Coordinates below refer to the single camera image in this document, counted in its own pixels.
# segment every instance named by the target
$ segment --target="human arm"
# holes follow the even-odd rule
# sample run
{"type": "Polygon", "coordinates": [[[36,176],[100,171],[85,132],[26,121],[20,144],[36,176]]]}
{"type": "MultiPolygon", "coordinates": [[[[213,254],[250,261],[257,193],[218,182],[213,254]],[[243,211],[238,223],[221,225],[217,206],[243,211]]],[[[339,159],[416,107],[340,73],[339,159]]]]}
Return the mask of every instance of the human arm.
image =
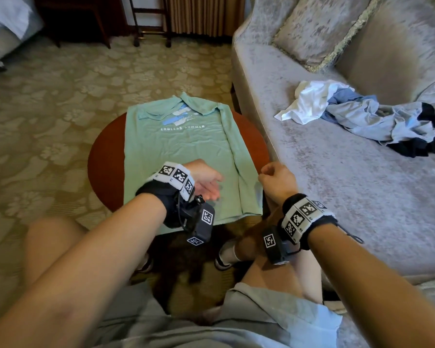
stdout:
{"type": "MultiPolygon", "coordinates": [[[[280,163],[262,169],[260,181],[276,203],[298,193],[280,163]]],[[[435,306],[404,278],[334,225],[308,234],[309,247],[369,344],[435,347],[435,306]]]]}
{"type": "MultiPolygon", "coordinates": [[[[220,174],[203,161],[185,164],[196,193],[215,199],[220,174]]],[[[144,257],[166,216],[140,194],[87,233],[0,319],[0,347],[79,347],[144,257]]]]}

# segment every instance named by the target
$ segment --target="sofa cushion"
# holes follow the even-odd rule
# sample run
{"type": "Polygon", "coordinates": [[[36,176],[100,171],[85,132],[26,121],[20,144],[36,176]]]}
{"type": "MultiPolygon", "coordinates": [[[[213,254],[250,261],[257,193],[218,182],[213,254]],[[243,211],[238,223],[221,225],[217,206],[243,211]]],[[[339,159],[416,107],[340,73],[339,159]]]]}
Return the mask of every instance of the sofa cushion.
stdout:
{"type": "Polygon", "coordinates": [[[321,119],[305,126],[276,120],[300,81],[326,77],[275,47],[236,44],[232,63],[243,114],[264,135],[272,159],[295,173],[302,192],[323,200],[401,275],[435,276],[435,162],[406,158],[321,119]]]}
{"type": "Polygon", "coordinates": [[[332,63],[381,0],[300,0],[274,45],[311,72],[332,63]]]}

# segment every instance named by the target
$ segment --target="foot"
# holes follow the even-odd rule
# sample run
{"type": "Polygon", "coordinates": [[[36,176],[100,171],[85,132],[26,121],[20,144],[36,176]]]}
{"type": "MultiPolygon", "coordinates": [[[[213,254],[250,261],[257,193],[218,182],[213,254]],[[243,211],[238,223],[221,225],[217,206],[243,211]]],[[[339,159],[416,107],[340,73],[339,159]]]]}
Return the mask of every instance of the foot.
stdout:
{"type": "Polygon", "coordinates": [[[149,254],[145,254],[143,264],[135,270],[136,273],[149,273],[153,269],[153,258],[149,254]]]}
{"type": "Polygon", "coordinates": [[[238,263],[240,260],[235,255],[236,239],[229,240],[221,247],[218,255],[214,260],[214,266],[219,271],[226,271],[238,263]]]}

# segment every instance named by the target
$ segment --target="pile of clothes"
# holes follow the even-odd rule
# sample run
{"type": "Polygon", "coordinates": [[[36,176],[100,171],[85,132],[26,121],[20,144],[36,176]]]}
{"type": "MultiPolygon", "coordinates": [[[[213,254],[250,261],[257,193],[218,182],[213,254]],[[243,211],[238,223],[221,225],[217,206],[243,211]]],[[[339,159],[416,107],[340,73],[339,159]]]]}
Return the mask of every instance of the pile of clothes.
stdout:
{"type": "Polygon", "coordinates": [[[430,104],[380,105],[376,96],[360,95],[349,85],[332,80],[302,81],[295,98],[275,118],[299,124],[322,118],[404,156],[435,153],[435,108],[430,104]]]}

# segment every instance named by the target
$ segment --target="patterned carpet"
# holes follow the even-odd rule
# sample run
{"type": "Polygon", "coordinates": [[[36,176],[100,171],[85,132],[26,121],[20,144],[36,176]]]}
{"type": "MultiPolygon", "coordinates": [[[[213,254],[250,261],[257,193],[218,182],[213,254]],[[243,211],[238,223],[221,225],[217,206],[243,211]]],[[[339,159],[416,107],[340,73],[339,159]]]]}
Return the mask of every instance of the patterned carpet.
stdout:
{"type": "MultiPolygon", "coordinates": [[[[0,315],[23,291],[22,241],[27,225],[49,214],[66,214],[87,228],[110,212],[87,179],[87,157],[99,132],[133,104],[182,91],[232,106],[229,44],[191,39],[132,38],[102,44],[64,43],[58,49],[42,36],[6,59],[0,73],[0,315]]],[[[211,307],[232,287],[232,271],[212,264],[220,244],[259,218],[241,220],[210,244],[176,261],[157,247],[159,269],[149,276],[162,305],[172,313],[211,307]]],[[[160,239],[181,256],[181,235],[160,239]]]]}

